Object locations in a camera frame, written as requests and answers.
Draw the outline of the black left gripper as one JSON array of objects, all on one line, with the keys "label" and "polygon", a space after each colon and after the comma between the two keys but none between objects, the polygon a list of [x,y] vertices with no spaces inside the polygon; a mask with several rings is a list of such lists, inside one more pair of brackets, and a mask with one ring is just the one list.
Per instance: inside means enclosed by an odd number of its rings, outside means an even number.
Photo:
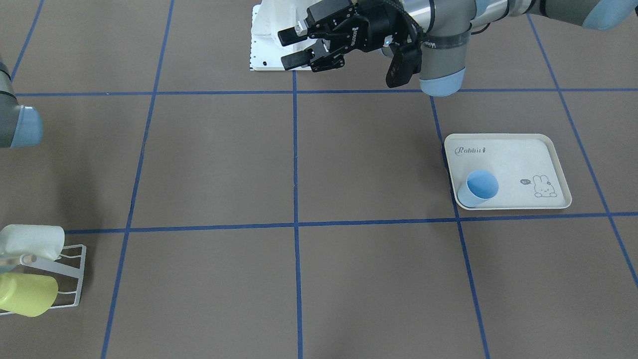
[{"label": "black left gripper", "polygon": [[401,61],[414,61],[414,22],[398,0],[320,0],[306,13],[307,29],[277,32],[282,47],[315,40],[305,50],[281,57],[285,71],[337,69],[354,50],[386,49]]}]

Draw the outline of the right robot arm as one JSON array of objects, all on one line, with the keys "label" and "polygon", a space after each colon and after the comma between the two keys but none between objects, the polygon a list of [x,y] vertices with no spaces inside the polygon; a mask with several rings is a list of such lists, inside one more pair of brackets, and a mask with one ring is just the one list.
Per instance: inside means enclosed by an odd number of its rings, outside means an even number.
[{"label": "right robot arm", "polygon": [[13,91],[9,70],[0,62],[0,147],[23,148],[37,146],[43,138],[43,123],[39,112],[19,104]]}]

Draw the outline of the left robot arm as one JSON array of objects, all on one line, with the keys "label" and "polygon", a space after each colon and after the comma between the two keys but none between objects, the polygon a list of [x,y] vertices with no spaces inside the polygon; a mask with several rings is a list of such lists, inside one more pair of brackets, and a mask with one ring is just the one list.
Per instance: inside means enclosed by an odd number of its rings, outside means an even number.
[{"label": "left robot arm", "polygon": [[636,13],[635,0],[317,0],[277,38],[283,47],[310,41],[281,57],[285,70],[336,70],[353,51],[377,51],[390,58],[387,88],[417,77],[423,93],[442,97],[460,90],[470,42],[495,23],[535,14],[602,31]]}]

